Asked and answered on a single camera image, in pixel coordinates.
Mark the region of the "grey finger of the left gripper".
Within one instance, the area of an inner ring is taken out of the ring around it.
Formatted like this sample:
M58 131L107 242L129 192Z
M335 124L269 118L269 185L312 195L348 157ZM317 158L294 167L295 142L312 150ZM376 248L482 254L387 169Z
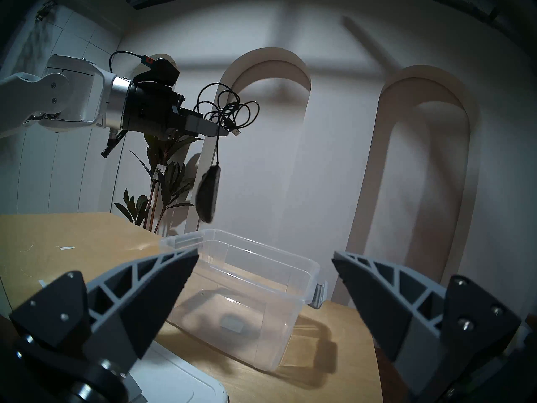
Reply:
M229 135L229 131L217 123L192 114L186 116L185 134L188 133L205 137L223 137Z

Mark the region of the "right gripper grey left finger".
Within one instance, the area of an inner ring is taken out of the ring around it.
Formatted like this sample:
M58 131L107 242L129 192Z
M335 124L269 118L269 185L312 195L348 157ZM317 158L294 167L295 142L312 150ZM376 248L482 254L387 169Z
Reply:
M70 270L13 310L17 332L48 351L132 367L148 350L199 259L179 250L118 265L85 282Z

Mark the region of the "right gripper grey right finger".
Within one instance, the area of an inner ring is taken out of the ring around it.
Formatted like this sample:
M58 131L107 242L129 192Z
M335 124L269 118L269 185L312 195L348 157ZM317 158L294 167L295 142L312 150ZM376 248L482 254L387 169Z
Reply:
M411 396L448 396L498 357L521 319L472 279L447 287L406 266L335 251L332 263Z

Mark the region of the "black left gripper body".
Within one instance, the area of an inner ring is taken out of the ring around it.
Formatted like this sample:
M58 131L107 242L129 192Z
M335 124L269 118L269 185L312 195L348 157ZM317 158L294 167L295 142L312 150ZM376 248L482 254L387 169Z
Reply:
M181 107L185 97L172 87L153 81L131 81L123 110L123 130L154 136L158 140L175 137L198 137L187 131L187 118L194 115Z

